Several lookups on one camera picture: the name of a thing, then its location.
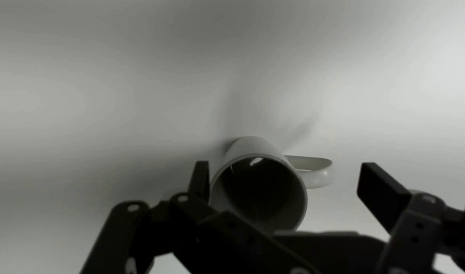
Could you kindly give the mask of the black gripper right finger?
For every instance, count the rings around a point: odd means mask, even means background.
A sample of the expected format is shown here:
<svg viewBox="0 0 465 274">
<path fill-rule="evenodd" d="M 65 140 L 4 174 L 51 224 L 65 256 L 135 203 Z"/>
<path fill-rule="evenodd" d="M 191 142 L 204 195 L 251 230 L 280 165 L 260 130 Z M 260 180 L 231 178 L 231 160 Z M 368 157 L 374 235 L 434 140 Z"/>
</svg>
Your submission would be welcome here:
<svg viewBox="0 0 465 274">
<path fill-rule="evenodd" d="M 388 233 L 374 274 L 438 274 L 437 255 L 465 273 L 465 209 L 405 189 L 376 163 L 361 165 L 356 197 Z"/>
</svg>

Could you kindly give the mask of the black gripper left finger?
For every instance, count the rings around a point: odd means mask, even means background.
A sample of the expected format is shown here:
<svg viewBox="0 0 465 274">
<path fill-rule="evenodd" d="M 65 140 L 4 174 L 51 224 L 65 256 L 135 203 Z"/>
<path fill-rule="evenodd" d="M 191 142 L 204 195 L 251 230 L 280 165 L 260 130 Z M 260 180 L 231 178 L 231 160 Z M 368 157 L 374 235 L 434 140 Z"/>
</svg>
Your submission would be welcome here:
<svg viewBox="0 0 465 274">
<path fill-rule="evenodd" d="M 277 239 L 208 204 L 208 163 L 196 162 L 185 192 L 149 207 L 114 206 L 79 274 L 149 274 L 172 253 L 190 274 L 318 274 Z"/>
</svg>

